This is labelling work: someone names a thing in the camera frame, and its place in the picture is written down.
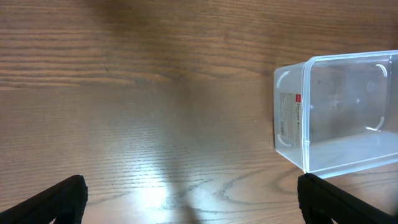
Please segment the wood grain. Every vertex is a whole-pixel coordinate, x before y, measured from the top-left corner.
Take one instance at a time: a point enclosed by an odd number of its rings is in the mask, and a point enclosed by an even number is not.
[[[303,223],[272,74],[396,49],[393,0],[3,0],[0,210],[81,174],[84,223]],[[395,214],[398,165],[329,179]]]

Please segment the brown wood tabletop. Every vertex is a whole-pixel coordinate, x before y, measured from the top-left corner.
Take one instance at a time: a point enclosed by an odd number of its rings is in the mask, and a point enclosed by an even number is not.
[[[73,175],[83,223],[303,223],[273,72],[398,48],[396,0],[0,1],[0,211]],[[387,213],[398,165],[328,179]]]

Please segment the black plastic part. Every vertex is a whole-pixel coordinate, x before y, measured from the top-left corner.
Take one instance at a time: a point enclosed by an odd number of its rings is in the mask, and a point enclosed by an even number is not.
[[[298,202],[306,224],[397,224],[394,217],[313,175],[298,178]]]
[[[74,175],[0,213],[1,224],[80,224],[88,199],[86,182]]]

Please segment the white label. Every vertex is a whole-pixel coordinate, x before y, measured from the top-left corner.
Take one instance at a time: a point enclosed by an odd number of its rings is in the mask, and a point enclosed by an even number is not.
[[[280,135],[294,142],[301,143],[301,95],[279,93]]]

